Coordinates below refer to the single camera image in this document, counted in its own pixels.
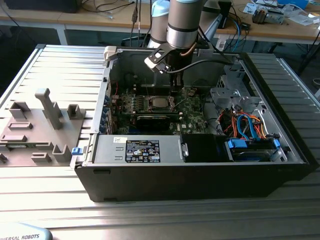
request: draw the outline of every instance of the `wire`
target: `wire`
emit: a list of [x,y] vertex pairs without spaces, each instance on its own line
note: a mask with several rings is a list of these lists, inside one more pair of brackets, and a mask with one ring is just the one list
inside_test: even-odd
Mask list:
[[312,79],[312,83],[313,85],[315,85],[316,87],[320,87],[320,78],[316,77],[314,79]]
[[177,73],[180,73],[184,70],[187,70],[195,65],[198,65],[198,64],[201,64],[201,63],[205,63],[205,62],[211,62],[211,63],[218,63],[218,64],[225,64],[225,65],[232,65],[232,62],[229,62],[229,61],[221,61],[221,60],[215,60],[215,59],[203,59],[203,60],[200,60],[200,61],[196,61],[196,62],[193,62],[179,70],[174,70],[174,71],[164,71],[166,72],[167,74],[177,74]]
[[195,43],[190,47],[190,49],[189,49],[187,52],[185,52],[185,53],[180,53],[180,56],[181,56],[181,57],[185,57],[185,56],[188,56],[189,54],[193,53],[194,50],[195,50],[195,48],[196,48],[196,46],[197,46],[197,43],[195,42]]
[[238,117],[237,121],[236,121],[236,126],[237,126],[237,128],[238,128],[239,134],[241,134],[243,137],[245,137],[245,139],[249,140],[249,137],[248,137],[247,135],[245,135],[245,134],[242,132],[241,128],[240,128],[240,127],[241,127],[241,125],[240,125],[241,119],[242,119],[243,117],[248,118],[251,135],[252,135],[252,137],[253,137],[254,139],[257,139],[257,140],[258,140],[258,139],[259,139],[259,136],[257,135],[257,133],[256,133],[255,130],[254,130],[254,125],[253,125],[253,123],[252,123],[252,121],[251,121],[251,117],[248,116],[248,115],[246,115],[246,114],[240,115],[240,116]]
[[307,53],[306,53],[305,57],[302,59],[302,62],[300,63],[300,66],[299,66],[299,68],[298,68],[298,74],[300,74],[300,73],[301,73],[302,68],[303,68],[303,64],[304,64],[305,60],[307,59],[307,57],[308,57],[309,53],[311,52],[311,49],[313,48],[313,46],[315,45],[316,41],[318,40],[319,35],[320,35],[320,30],[319,30],[318,34],[316,35],[316,37],[315,37],[315,39],[314,39],[314,41],[313,41],[313,43],[312,43],[311,47],[310,47],[310,48],[309,48],[309,50],[307,51]]
[[93,4],[95,6],[95,10],[98,10],[100,7],[102,6],[106,6],[106,5],[112,5],[112,4],[115,4],[116,2],[118,2],[119,0],[115,0],[113,2],[110,2],[110,3],[103,3],[103,4],[100,4],[98,6],[96,6],[96,0],[93,0]]
[[182,104],[185,100],[187,100],[187,98],[182,99],[180,102],[178,102],[176,105],[174,105],[173,109],[178,106],[179,104]]
[[86,2],[88,2],[88,1],[86,0],[86,1],[84,1],[84,2],[81,4],[81,8],[84,9],[84,10],[86,10],[87,12],[90,12],[90,13],[104,13],[104,12],[109,12],[109,11],[112,11],[112,10],[115,10],[115,9],[119,9],[119,8],[122,8],[122,7],[126,7],[126,6],[129,6],[129,5],[132,5],[132,4],[135,3],[134,1],[132,1],[132,2],[130,2],[130,3],[128,3],[128,4],[124,4],[124,5],[117,6],[117,7],[111,8],[111,9],[107,9],[107,10],[98,10],[98,11],[96,10],[96,11],[92,11],[92,10],[87,9],[87,8],[84,7],[84,4],[85,4]]
[[151,31],[151,27],[152,27],[152,0],[150,0],[150,27],[149,27],[148,31],[146,32],[146,34],[144,36],[144,39],[143,39],[143,42],[142,42],[142,47],[144,47],[145,44],[146,44],[147,36]]
[[231,127],[232,127],[232,124],[230,124],[230,125],[224,130],[224,132],[228,131],[228,129],[231,128]]
[[236,22],[236,20],[234,20],[233,18],[231,18],[231,19],[234,22],[234,24],[236,25],[236,28],[237,28],[237,31],[238,31],[238,39],[236,40],[236,44],[235,44],[235,46],[234,46],[234,48],[232,50],[232,52],[234,52],[236,50],[236,48],[237,48],[237,46],[239,44],[239,40],[240,40],[240,27],[239,27],[238,23]]
[[131,31],[130,31],[130,47],[132,47],[132,33],[134,31],[134,27],[135,27],[135,23],[133,22],[132,23],[132,28],[131,28]]
[[0,3],[0,7],[1,9],[4,11],[4,13],[11,19],[12,22],[14,22],[15,25],[17,25],[18,28],[21,29],[21,31],[23,31],[25,33],[25,35],[27,35],[27,37],[34,43],[37,44],[36,41],[14,20],[14,18],[12,16],[9,15],[9,13],[7,13],[7,11],[4,9],[4,7],[2,6],[2,4]]
[[140,47],[141,0],[139,0],[138,48]]
[[263,138],[266,139],[267,137],[266,137],[266,134],[264,132],[264,127],[262,125],[261,125],[261,133],[262,133]]
[[[249,32],[247,32],[247,30],[244,30],[244,33],[245,33],[245,36],[244,36],[242,39],[240,39],[239,45],[238,45],[238,48],[239,48],[239,47],[242,47],[241,52],[242,52],[242,50],[243,50],[243,48],[244,48],[244,46],[245,46],[245,43],[246,43],[246,41],[247,41],[247,35],[249,34]],[[225,49],[227,49],[228,47],[230,47],[230,49],[231,49],[232,47],[235,46],[235,44],[236,44],[236,43],[231,44],[231,42],[230,42]]]
[[117,81],[115,82],[115,84],[116,84],[116,89],[115,89],[115,94],[114,94],[114,95],[117,95],[117,93],[118,93],[118,88],[119,88],[119,85],[118,85],[118,82],[117,82]]
[[232,122],[232,128],[233,128],[233,137],[236,138],[237,137],[237,125],[236,125],[236,118],[234,116],[232,116],[231,122]]
[[207,84],[209,87],[212,86],[206,79],[204,79],[204,78],[198,78],[198,79],[194,80],[194,81],[191,83],[191,87],[194,86],[194,83],[195,83],[196,81],[204,81],[204,82],[206,82],[206,84]]
[[301,44],[298,44],[298,43],[296,43],[295,44],[302,52],[308,52],[308,48],[306,47],[304,47],[303,45],[301,45]]
[[241,18],[237,15],[237,12],[236,12],[234,6],[231,6],[231,8],[233,9],[234,13],[232,13],[232,12],[229,12],[229,13],[232,14],[232,15],[235,15],[236,21],[237,21],[239,24],[241,24],[241,23],[242,23],[242,22],[241,22]]
[[255,129],[255,131],[257,132],[258,137],[262,139],[259,128],[258,128],[257,126],[254,126],[254,129]]

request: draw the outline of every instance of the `black cable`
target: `black cable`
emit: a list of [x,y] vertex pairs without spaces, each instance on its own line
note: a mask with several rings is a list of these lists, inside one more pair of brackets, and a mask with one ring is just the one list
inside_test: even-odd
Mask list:
[[141,0],[139,0],[138,48],[140,47]]
[[133,22],[132,23],[132,28],[131,28],[131,31],[130,31],[130,47],[132,47],[132,33],[134,31],[134,27],[135,27],[135,23]]
[[134,27],[137,22],[137,19],[138,19],[138,0],[135,2],[135,8],[133,10],[132,17],[131,17],[132,28],[130,31],[130,47],[132,47],[132,33],[134,31]]
[[295,44],[297,47],[298,47],[298,49],[300,49],[302,52],[305,52],[306,51],[306,49],[303,49],[299,44]]
[[12,16],[9,15],[9,13],[7,13],[2,4],[0,4],[0,7],[4,11],[4,13],[11,19],[11,21],[14,22],[14,24],[17,25],[17,27],[21,29],[21,31],[24,32],[27,35],[27,37],[36,45],[36,41],[14,20]]
[[110,3],[103,3],[103,4],[100,4],[98,6],[95,7],[95,10],[98,10],[99,8],[101,8],[102,6],[106,6],[106,5],[112,5],[112,4],[115,4],[116,2],[118,2],[119,0],[115,0],[113,2],[110,2]]
[[150,27],[149,27],[148,31],[146,32],[146,34],[144,36],[144,39],[143,39],[143,42],[142,42],[142,47],[143,48],[145,47],[147,36],[151,31],[151,27],[152,27],[152,0],[150,0]]
[[[238,43],[238,48],[241,47],[241,46],[244,46],[246,41],[247,41],[247,35],[249,33],[249,31],[247,32],[246,30],[244,30],[245,32],[245,36],[240,39],[239,43]],[[231,44],[230,47],[232,48],[233,46],[235,46],[237,43],[235,42],[234,44]]]
[[197,82],[197,81],[203,81],[203,82],[205,82],[209,87],[211,87],[211,84],[210,84],[206,79],[203,79],[203,78],[198,78],[198,79],[194,80],[194,81],[191,83],[191,87],[194,87],[194,83]]
[[[234,13],[229,12],[229,14],[235,16],[236,19],[234,19],[234,20],[237,22],[237,24],[238,24],[238,26],[239,26],[239,28],[240,28],[240,31],[241,31],[241,24],[242,24],[241,18],[237,15],[237,12],[236,12],[236,10],[235,10],[235,8],[234,8],[233,5],[231,6],[231,8],[233,9],[233,12],[234,12]],[[236,37],[236,35],[237,35],[237,33],[238,33],[237,31],[236,31],[235,34],[233,35],[231,41],[230,41],[230,42],[227,44],[227,46],[225,47],[225,50],[224,50],[224,51],[226,51],[228,48],[230,48],[230,51],[231,51],[231,48],[237,44],[237,42],[235,42],[234,44],[232,44],[233,40],[235,39],[235,37]],[[245,35],[242,39],[239,40],[238,44],[240,44],[240,42],[243,41],[243,40],[244,40],[244,44],[246,43],[246,40],[247,40],[247,32],[245,31],[245,33],[246,33],[246,35]]]
[[246,41],[247,41],[247,35],[249,34],[249,31],[247,32],[247,30],[244,30],[244,34],[245,34],[244,38],[242,38],[240,40],[240,42],[241,42],[244,39],[244,42],[242,43],[242,48],[241,48],[240,52],[242,52],[244,50],[244,47],[245,47],[245,44],[246,44]]
[[107,10],[92,11],[92,10],[87,9],[87,8],[85,8],[85,7],[83,6],[83,4],[85,4],[86,2],[88,2],[88,1],[86,0],[86,1],[84,1],[84,2],[81,4],[81,8],[84,9],[84,10],[86,10],[87,12],[90,12],[90,13],[104,13],[104,12],[109,12],[109,11],[112,11],[112,10],[115,10],[115,9],[119,9],[119,8],[122,8],[122,7],[126,7],[126,6],[129,6],[129,5],[132,5],[132,4],[135,3],[134,1],[132,1],[132,2],[130,2],[130,3],[128,3],[128,4],[124,4],[124,5],[117,6],[117,7],[111,8],[111,9],[107,9]]
[[303,58],[302,62],[300,63],[300,66],[297,71],[298,75],[300,75],[303,72],[303,70],[306,68],[306,66],[309,64],[311,59],[308,59],[308,55],[311,52],[312,48],[314,47],[316,41],[318,40],[319,35],[320,35],[320,30],[319,30],[318,34],[316,35],[316,37],[315,37],[311,47],[309,48],[308,52],[306,53],[305,57]]
[[167,74],[177,74],[177,73],[180,73],[180,72],[182,72],[184,70],[187,70],[187,69],[189,69],[189,68],[191,68],[191,67],[193,67],[195,65],[198,65],[198,64],[201,64],[201,63],[205,63],[205,62],[225,64],[225,65],[233,65],[233,63],[229,62],[229,61],[221,61],[221,60],[215,60],[215,59],[204,59],[204,60],[193,62],[193,63],[191,63],[191,64],[189,64],[189,65],[187,65],[187,66],[185,66],[185,67],[183,67],[183,68],[181,68],[179,70],[174,70],[174,71],[166,71],[165,70],[165,72]]

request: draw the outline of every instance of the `slotted metal surface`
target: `slotted metal surface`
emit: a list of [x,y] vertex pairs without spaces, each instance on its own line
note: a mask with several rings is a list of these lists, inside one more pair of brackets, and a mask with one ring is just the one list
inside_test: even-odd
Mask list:
[[[36,51],[34,61],[26,68],[57,68],[67,61],[72,65],[61,68],[93,65],[102,69],[103,50],[102,47],[47,46],[42,52]],[[94,57],[83,58],[82,53]],[[16,88],[13,86],[15,89],[8,98],[1,98],[6,103],[0,109],[1,121],[10,117],[7,105],[14,95],[22,93],[28,100],[27,93],[32,96],[39,85],[56,86],[52,91],[59,105],[76,102],[87,109],[79,140],[84,145],[95,108],[95,102],[86,101],[86,96],[98,94],[96,79],[99,78],[92,79],[91,73],[81,79],[72,78],[73,73],[56,78],[62,74],[58,71],[54,78],[49,71],[43,72],[45,78],[17,79]],[[82,94],[83,99],[68,98],[69,94]],[[318,240],[319,186],[320,172],[316,171],[302,181],[286,183],[267,198],[94,203],[69,167],[0,168],[0,222],[20,221],[48,228],[55,240]]]
[[320,161],[319,101],[283,59],[273,54],[248,55],[313,156]]

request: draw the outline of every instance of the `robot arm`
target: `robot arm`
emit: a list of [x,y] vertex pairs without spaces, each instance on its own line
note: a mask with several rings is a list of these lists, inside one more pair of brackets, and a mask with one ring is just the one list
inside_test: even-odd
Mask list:
[[[151,70],[163,73],[182,69],[192,62],[191,53],[199,46],[197,36],[204,3],[204,0],[172,0],[170,3],[158,0],[153,4],[152,14],[155,17],[149,47],[157,49],[144,61]],[[168,15],[157,17],[161,11]],[[219,14],[206,27],[206,39],[214,36],[221,20],[222,15]]]

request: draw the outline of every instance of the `electronic component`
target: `electronic component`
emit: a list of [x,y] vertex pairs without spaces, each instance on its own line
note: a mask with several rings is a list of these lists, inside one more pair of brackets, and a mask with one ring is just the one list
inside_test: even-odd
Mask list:
[[266,9],[265,7],[258,6],[252,15],[252,22],[255,24],[282,24],[285,20],[285,15],[278,9]]
[[271,162],[280,159],[275,155],[279,149],[278,140],[273,138],[261,141],[230,139],[228,147],[231,152],[230,160],[235,162]]
[[142,131],[166,131],[170,127],[170,118],[167,116],[138,116],[136,127]]
[[241,22],[240,29],[245,31],[250,31],[251,25],[246,22]]
[[[268,83],[274,82],[272,76],[259,74],[276,69],[286,77],[286,83],[292,84],[288,88],[296,91],[300,81],[280,59],[243,54],[239,62],[239,55],[234,54],[231,66],[195,66],[188,70],[190,74],[184,74],[184,87],[170,94],[171,86],[165,79],[168,75],[156,74],[160,78],[155,80],[149,72],[143,75],[139,64],[135,64],[137,69],[127,64],[135,60],[134,56],[151,52],[121,49],[106,65],[106,77],[118,83],[117,90],[112,91],[119,95],[112,104],[117,130],[90,135],[90,154],[74,157],[73,163],[91,200],[262,197],[318,167],[295,121],[289,118],[292,114],[279,107],[293,99],[281,97],[280,103],[279,94],[275,96],[272,90],[281,92],[282,88],[272,85],[271,90]],[[218,54],[210,56],[220,58]],[[139,73],[145,85],[134,86],[119,77],[119,72]],[[196,88],[195,76],[203,79]],[[167,93],[159,94],[158,87]],[[318,113],[319,102],[301,89],[303,103]],[[97,103],[96,109],[102,109],[101,104]]]

